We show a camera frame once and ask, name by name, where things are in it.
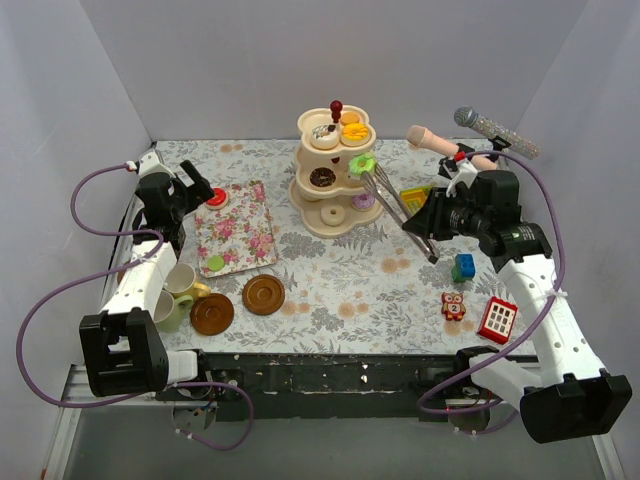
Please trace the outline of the white donut chocolate stripes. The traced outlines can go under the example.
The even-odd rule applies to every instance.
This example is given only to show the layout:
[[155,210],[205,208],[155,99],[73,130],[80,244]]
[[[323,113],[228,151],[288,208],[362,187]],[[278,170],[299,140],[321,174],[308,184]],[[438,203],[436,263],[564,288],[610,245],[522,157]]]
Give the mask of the white donut chocolate stripes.
[[345,186],[348,188],[362,188],[363,184],[361,181],[360,175],[352,175],[351,173],[347,173],[344,176]]

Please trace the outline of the green round biscuit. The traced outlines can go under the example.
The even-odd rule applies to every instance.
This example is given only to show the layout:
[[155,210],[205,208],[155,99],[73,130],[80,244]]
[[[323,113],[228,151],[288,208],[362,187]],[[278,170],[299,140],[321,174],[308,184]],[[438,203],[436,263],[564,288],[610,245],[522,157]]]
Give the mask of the green round biscuit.
[[207,260],[207,268],[211,272],[219,272],[225,267],[225,265],[226,262],[224,258],[219,255],[211,256]]

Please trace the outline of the chocolate sprinkled donut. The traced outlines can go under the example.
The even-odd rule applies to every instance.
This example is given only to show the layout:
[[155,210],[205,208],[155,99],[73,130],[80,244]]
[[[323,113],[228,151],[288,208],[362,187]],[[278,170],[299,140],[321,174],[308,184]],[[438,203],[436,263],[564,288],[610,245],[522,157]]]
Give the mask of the chocolate sprinkled donut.
[[330,168],[319,167],[311,172],[309,181],[316,188],[328,188],[335,183],[336,174]]

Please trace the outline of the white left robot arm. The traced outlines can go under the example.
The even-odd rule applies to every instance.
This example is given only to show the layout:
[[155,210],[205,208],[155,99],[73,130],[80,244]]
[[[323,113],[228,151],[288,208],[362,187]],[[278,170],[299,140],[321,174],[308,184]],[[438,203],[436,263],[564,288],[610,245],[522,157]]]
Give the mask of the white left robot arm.
[[184,182],[149,155],[128,169],[138,174],[142,208],[132,223],[131,265],[100,312],[81,320],[79,334],[89,385],[97,397],[159,392],[177,384],[193,400],[213,386],[193,350],[165,349],[153,321],[161,293],[177,265],[186,234],[184,217],[214,196],[209,181],[188,160]]

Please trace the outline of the metal serving tongs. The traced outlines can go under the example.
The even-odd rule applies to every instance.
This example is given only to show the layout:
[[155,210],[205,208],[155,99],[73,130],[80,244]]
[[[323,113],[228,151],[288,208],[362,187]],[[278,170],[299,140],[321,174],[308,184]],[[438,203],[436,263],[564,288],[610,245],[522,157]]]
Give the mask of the metal serving tongs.
[[424,240],[418,235],[403,229],[404,223],[411,218],[411,212],[403,203],[398,191],[392,185],[384,169],[380,165],[376,165],[373,171],[362,173],[360,179],[365,190],[374,196],[398,227],[420,249],[427,261],[435,265],[440,258],[439,251],[435,245],[429,240]]

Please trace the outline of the orange round biscuit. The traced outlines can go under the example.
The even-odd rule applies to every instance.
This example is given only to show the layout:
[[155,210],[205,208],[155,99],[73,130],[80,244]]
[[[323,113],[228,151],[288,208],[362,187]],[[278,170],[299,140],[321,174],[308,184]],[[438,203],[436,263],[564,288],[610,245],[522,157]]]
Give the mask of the orange round biscuit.
[[357,112],[354,111],[346,111],[342,114],[340,118],[340,123],[342,125],[349,125],[354,123],[360,123],[361,117]]

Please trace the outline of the purple sprinkled donut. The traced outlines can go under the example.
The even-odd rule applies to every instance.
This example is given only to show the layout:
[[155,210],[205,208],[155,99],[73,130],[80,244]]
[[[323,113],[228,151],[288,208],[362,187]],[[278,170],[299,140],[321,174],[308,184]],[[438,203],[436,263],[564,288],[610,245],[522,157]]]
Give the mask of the purple sprinkled donut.
[[351,206],[357,211],[368,211],[373,208],[376,198],[369,193],[353,196]]

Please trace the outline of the red glazed donut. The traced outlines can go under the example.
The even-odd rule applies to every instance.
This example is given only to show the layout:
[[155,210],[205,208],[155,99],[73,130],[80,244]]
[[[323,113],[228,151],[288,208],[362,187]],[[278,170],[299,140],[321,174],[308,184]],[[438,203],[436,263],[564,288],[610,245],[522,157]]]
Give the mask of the red glazed donut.
[[229,193],[223,188],[215,188],[214,195],[205,203],[209,210],[220,210],[229,203]]

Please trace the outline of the yellow glazed donut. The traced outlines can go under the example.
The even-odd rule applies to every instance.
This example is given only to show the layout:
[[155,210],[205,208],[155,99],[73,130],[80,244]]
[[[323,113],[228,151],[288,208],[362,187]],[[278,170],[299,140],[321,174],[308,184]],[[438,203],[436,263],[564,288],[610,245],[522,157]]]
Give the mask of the yellow glazed donut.
[[348,147],[359,147],[371,139],[370,128],[363,123],[349,123],[342,127],[340,141]]

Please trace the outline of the white donut with chocolate square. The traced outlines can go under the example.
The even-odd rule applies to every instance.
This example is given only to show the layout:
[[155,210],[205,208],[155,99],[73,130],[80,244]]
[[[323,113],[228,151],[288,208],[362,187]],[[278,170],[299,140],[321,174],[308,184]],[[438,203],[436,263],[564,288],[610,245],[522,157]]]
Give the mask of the white donut with chocolate square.
[[310,144],[320,150],[330,150],[340,143],[340,132],[336,124],[318,125],[311,130]]

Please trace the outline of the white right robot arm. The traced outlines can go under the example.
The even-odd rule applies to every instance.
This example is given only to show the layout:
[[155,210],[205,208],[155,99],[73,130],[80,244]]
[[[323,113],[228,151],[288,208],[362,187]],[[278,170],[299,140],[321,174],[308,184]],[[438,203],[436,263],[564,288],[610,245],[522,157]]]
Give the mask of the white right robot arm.
[[478,240],[527,326],[521,338],[533,342],[539,371],[508,360],[520,340],[501,351],[467,348],[457,354],[460,368],[427,390],[418,408],[429,413],[426,401],[451,385],[469,398],[487,389],[517,410],[540,444],[608,433],[631,400],[632,387],[626,376],[607,370],[574,317],[561,288],[562,246],[550,245],[538,224],[522,219],[514,173],[485,171],[449,186],[453,195],[432,189],[402,228],[428,240]]

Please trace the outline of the floral serving tray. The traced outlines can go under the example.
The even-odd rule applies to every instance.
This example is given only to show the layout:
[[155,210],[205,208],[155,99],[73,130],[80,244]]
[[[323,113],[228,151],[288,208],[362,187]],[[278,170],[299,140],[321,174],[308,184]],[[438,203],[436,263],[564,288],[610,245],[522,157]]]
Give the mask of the floral serving tray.
[[[228,191],[229,203],[220,210],[209,210],[204,203],[195,211],[201,275],[212,279],[276,263],[278,253],[264,184],[251,180],[216,188]],[[215,255],[226,262],[219,272],[207,268],[207,260]]]

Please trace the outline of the cream three-tier dessert stand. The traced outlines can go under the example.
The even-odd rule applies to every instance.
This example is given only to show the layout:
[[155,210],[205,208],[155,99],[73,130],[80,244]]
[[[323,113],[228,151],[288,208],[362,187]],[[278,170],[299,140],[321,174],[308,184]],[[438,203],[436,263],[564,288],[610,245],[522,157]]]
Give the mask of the cream three-tier dessert stand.
[[[360,115],[360,123],[370,128],[371,139],[359,147],[348,147],[340,141],[330,150],[314,148],[309,142],[311,130],[318,125],[336,124],[341,136],[344,125],[340,123],[340,118],[346,111],[354,111]],[[382,214],[379,202],[376,200],[373,208],[368,211],[355,210],[351,206],[352,197],[368,192],[364,186],[348,188],[344,183],[344,176],[349,173],[350,160],[362,153],[373,153],[376,131],[370,123],[368,113],[357,106],[334,100],[325,108],[310,109],[302,113],[297,120],[297,128],[300,142],[294,155],[295,177],[289,184],[288,194],[292,206],[301,216],[304,227],[317,237],[336,239],[356,227],[375,222]],[[331,187],[316,188],[311,185],[309,175],[319,167],[330,168],[336,174],[336,181]],[[346,218],[340,226],[330,227],[322,222],[320,210],[327,205],[341,205],[345,209]]]

